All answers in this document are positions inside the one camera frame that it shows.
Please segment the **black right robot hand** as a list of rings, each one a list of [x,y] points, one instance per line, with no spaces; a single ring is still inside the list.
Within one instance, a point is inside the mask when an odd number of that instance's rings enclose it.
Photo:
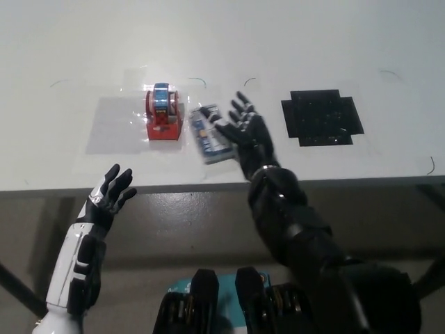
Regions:
[[[247,180],[265,166],[279,166],[269,130],[254,104],[240,91],[231,101],[230,120],[213,121],[215,128],[237,147],[241,170]]]

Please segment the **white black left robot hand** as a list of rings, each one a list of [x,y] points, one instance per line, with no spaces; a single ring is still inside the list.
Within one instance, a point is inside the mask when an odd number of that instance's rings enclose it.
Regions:
[[[82,316],[97,301],[106,252],[105,238],[115,215],[136,195],[132,169],[115,164],[90,192],[67,230],[46,297],[47,307]]]

